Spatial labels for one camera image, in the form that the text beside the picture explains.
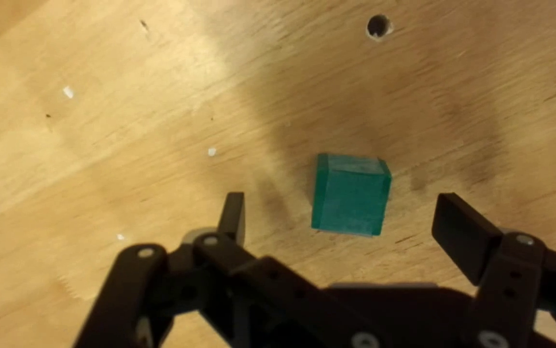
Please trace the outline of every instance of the green cube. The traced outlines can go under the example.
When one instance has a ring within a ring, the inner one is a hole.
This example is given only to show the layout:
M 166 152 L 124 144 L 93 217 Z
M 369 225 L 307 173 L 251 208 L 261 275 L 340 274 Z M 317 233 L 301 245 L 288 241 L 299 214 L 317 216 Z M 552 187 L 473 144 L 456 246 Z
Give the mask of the green cube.
M 313 229 L 379 237 L 390 187 L 392 175 L 384 161 L 319 156 Z

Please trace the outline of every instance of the screw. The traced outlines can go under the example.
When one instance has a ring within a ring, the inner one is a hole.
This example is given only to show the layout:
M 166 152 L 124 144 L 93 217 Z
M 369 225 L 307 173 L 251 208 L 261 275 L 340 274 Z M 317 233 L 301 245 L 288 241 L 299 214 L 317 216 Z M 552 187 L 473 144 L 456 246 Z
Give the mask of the screw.
M 139 256 L 141 260 L 149 260 L 149 258 L 155 256 L 155 248 L 143 248 L 143 250 L 139 250 L 137 256 Z
M 209 239 L 203 241 L 203 245 L 205 245 L 205 246 L 216 246 L 216 245 L 218 245 L 218 239 L 216 239 L 216 237 L 209 237 Z
M 485 348 L 510 348 L 506 337 L 494 332 L 481 332 L 477 339 Z
M 519 245 L 523 245 L 523 246 L 533 246 L 535 245 L 535 241 L 531 237 L 527 237 L 527 235 L 519 235 L 519 237 L 516 237 L 516 241 Z
M 375 335 L 361 332 L 351 337 L 351 348 L 380 348 L 380 347 Z

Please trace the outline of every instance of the wooden table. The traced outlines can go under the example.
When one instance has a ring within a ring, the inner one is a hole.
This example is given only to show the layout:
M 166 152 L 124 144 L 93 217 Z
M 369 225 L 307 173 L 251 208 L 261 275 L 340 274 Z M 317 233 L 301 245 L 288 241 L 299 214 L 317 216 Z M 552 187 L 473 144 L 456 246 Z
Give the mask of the wooden table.
M 380 239 L 309 229 L 323 152 L 390 163 Z M 70 347 L 122 248 L 176 248 L 236 190 L 247 248 L 321 287 L 473 293 L 440 192 L 556 248 L 556 3 L 0 3 L 0 347 Z

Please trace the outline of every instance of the wood grain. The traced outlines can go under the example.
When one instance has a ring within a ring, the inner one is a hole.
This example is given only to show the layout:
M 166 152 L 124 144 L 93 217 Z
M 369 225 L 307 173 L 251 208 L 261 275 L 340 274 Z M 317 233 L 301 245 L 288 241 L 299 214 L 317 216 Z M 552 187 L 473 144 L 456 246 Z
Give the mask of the wood grain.
M 390 163 L 380 239 L 309 229 L 323 152 Z M 317 285 L 473 293 L 438 192 L 556 248 L 556 3 L 0 3 L 0 347 L 70 347 L 122 248 L 176 248 L 234 190 L 247 248 Z

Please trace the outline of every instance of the wooden surface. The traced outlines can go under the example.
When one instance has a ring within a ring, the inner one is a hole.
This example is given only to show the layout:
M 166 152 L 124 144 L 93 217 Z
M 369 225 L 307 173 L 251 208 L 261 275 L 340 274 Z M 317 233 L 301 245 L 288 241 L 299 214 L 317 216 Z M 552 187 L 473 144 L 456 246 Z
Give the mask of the wooden surface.
M 380 239 L 309 229 L 321 152 L 390 163 Z M 0 3 L 0 347 L 70 347 L 122 248 L 176 248 L 232 190 L 247 248 L 321 287 L 471 293 L 438 192 L 556 248 L 556 3 Z

